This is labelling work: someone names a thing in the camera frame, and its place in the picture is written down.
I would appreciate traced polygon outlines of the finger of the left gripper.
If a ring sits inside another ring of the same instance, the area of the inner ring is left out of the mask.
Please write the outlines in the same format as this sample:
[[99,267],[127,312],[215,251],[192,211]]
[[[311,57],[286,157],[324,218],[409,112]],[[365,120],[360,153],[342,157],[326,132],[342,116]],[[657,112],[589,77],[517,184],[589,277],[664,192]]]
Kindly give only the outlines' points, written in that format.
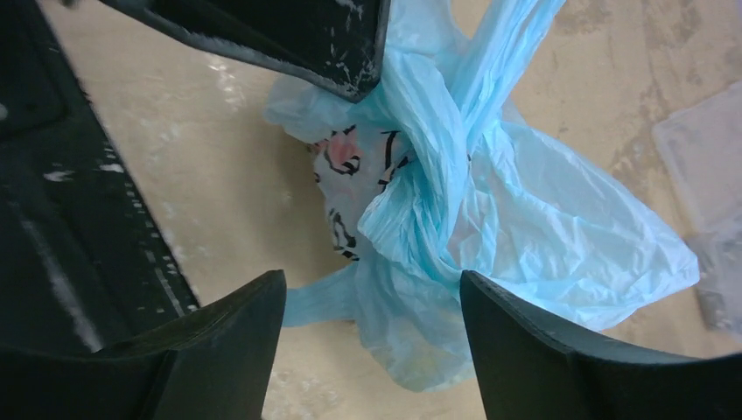
[[288,74],[349,102],[381,79],[388,1],[118,0],[107,5],[192,48]]

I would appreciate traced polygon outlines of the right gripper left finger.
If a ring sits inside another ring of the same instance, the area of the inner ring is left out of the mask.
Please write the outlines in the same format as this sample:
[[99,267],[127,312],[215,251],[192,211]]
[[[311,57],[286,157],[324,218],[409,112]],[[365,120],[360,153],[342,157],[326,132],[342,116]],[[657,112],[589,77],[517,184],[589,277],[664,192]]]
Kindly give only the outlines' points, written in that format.
[[259,419],[270,381],[287,285],[269,270],[182,318],[100,352],[151,361],[142,419]]

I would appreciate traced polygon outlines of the light blue plastic bag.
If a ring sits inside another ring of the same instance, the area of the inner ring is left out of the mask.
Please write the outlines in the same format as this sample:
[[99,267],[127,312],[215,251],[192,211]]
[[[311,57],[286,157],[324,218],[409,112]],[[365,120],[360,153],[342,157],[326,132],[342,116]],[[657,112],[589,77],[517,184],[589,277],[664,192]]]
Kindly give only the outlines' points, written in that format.
[[698,282],[671,227],[510,101],[561,8],[493,1],[467,37],[448,2],[395,1],[363,101],[275,82],[265,118],[308,146],[348,260],[289,290],[285,326],[353,321],[397,384],[434,391],[474,375],[466,270],[596,332]]

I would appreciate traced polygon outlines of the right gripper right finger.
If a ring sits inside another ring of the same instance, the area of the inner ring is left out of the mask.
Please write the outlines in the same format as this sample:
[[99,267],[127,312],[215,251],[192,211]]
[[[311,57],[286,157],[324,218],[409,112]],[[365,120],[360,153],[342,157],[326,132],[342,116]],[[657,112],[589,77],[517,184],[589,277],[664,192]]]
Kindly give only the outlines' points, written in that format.
[[489,419],[738,419],[741,357],[636,346],[465,271],[460,298]]

